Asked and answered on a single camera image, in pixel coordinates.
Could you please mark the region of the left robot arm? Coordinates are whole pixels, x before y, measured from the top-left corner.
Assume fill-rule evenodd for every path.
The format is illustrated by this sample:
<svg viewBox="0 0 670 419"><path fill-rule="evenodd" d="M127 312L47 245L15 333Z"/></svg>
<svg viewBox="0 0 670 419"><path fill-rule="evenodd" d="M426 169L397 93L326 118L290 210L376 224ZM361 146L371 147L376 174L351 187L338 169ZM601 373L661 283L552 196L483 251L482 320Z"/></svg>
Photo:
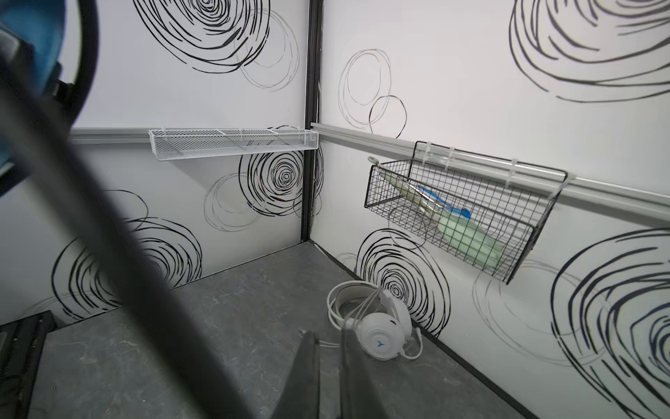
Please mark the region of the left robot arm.
<svg viewBox="0 0 670 419"><path fill-rule="evenodd" d="M27 418L47 335L57 328L51 311L1 326L1 417Z"/></svg>

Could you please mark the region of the white headphones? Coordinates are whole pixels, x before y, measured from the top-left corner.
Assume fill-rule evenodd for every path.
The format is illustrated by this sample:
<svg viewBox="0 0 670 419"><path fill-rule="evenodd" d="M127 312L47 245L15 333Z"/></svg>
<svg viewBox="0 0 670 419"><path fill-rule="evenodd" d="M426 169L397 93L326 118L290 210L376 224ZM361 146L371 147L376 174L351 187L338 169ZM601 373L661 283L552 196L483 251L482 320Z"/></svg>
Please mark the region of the white headphones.
<svg viewBox="0 0 670 419"><path fill-rule="evenodd" d="M331 325L351 330L365 353L379 361L402 357L415 361L423 353L419 328L406 305L387 289L365 281L347 281L326 297Z"/></svg>

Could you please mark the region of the black headphones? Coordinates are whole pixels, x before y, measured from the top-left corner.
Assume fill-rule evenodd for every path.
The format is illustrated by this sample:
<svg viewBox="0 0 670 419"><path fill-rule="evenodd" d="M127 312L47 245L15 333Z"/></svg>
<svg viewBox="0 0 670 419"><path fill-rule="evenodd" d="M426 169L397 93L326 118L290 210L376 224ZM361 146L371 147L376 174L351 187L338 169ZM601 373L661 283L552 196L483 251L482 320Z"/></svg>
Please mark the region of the black headphones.
<svg viewBox="0 0 670 419"><path fill-rule="evenodd" d="M79 1L80 61L72 83L61 80L59 54L65 39L65 1L3 1L1 61L28 91L62 114L71 127L85 105L99 57L99 11L95 1Z"/></svg>

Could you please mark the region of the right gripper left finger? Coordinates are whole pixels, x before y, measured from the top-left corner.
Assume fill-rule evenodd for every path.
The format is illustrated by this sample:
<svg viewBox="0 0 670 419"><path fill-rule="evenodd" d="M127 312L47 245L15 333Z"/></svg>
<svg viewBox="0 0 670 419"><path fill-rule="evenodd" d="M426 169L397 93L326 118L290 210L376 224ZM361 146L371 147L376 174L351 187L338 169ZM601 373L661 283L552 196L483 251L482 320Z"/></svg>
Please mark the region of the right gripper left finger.
<svg viewBox="0 0 670 419"><path fill-rule="evenodd" d="M319 418L319 402L319 339L306 332L271 418Z"/></svg>

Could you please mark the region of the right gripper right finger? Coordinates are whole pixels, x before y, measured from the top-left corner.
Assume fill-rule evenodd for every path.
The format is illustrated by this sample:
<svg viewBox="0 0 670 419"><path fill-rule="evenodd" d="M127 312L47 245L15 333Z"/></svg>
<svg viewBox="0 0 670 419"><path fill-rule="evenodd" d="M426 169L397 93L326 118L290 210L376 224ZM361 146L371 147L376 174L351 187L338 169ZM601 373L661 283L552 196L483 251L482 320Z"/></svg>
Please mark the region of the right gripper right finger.
<svg viewBox="0 0 670 419"><path fill-rule="evenodd" d="M366 354L352 329L340 333L340 417L388 418L369 375Z"/></svg>

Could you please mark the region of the clear acrylic wall shelf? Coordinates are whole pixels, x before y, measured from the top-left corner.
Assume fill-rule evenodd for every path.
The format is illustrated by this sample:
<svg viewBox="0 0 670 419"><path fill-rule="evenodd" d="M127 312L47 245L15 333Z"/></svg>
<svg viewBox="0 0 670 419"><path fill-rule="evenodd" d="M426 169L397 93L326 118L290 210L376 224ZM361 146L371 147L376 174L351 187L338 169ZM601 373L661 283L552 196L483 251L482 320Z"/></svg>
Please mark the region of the clear acrylic wall shelf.
<svg viewBox="0 0 670 419"><path fill-rule="evenodd" d="M319 134L296 128L152 129L152 152L160 162L313 150Z"/></svg>

